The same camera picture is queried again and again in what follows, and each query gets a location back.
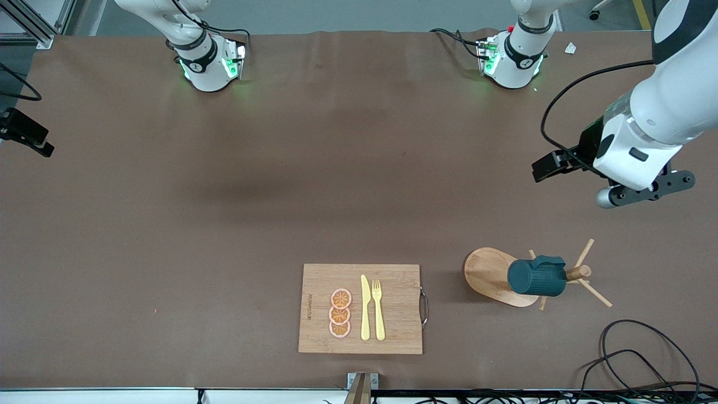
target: metal clamp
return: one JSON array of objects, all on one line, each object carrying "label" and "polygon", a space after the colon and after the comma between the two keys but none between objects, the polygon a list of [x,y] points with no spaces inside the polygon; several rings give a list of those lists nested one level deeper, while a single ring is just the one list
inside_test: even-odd
[{"label": "metal clamp", "polygon": [[421,329],[426,328],[426,322],[429,320],[429,298],[424,293],[424,288],[419,286],[419,297],[424,300],[424,320],[421,322]]},{"label": "metal clamp", "polygon": [[347,373],[347,394],[344,404],[369,404],[371,390],[379,388],[378,373]]}]

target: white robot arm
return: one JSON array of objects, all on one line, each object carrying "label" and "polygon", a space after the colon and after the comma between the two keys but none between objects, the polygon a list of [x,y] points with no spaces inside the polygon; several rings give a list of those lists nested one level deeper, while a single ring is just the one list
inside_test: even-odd
[{"label": "white robot arm", "polygon": [[556,31],[554,12],[581,0],[511,0],[518,14],[513,31],[480,43],[479,69],[499,86],[521,88],[539,72],[544,50]]},{"label": "white robot arm", "polygon": [[211,0],[115,0],[117,5],[154,25],[179,55],[185,77],[201,91],[221,90],[240,78],[246,47],[201,27],[197,12]]},{"label": "white robot arm", "polygon": [[670,0],[653,29],[656,70],[589,125],[569,155],[557,150],[533,164],[536,182],[588,163],[608,178],[596,196],[613,208],[691,188],[673,171],[684,144],[718,127],[718,0]]}]

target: metal handle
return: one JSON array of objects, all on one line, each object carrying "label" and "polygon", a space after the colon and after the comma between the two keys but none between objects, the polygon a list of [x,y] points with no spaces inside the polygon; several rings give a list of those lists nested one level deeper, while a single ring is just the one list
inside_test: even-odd
[{"label": "metal handle", "polygon": [[424,288],[422,286],[419,286],[419,297],[424,300],[424,320],[421,322],[421,329],[423,330],[426,327],[426,322],[429,320],[429,298],[426,296],[426,293],[424,293]]}]

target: brown table cover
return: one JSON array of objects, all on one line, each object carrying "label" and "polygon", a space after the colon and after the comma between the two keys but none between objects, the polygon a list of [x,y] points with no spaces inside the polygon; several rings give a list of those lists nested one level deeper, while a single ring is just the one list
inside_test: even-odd
[{"label": "brown table cover", "polygon": [[[675,159],[695,188],[655,203],[605,211],[595,175],[531,177],[553,149],[539,134],[548,102],[585,73],[649,58],[650,43],[556,34],[541,73],[509,91],[435,34],[257,36],[245,80],[200,93],[162,37],[58,37],[29,75],[43,100],[19,103],[54,155],[0,148],[0,385],[334,387],[372,371],[384,388],[578,387],[603,327],[626,317],[716,382],[718,137]],[[652,70],[583,83],[548,131],[576,144]],[[590,237],[611,309],[579,286],[543,313],[513,308],[462,274],[478,247],[573,262]],[[424,354],[299,354],[307,262],[420,264]],[[615,331],[609,349],[690,378],[658,337]],[[636,360],[615,366],[654,381]],[[602,370],[589,386],[619,387]]]}]

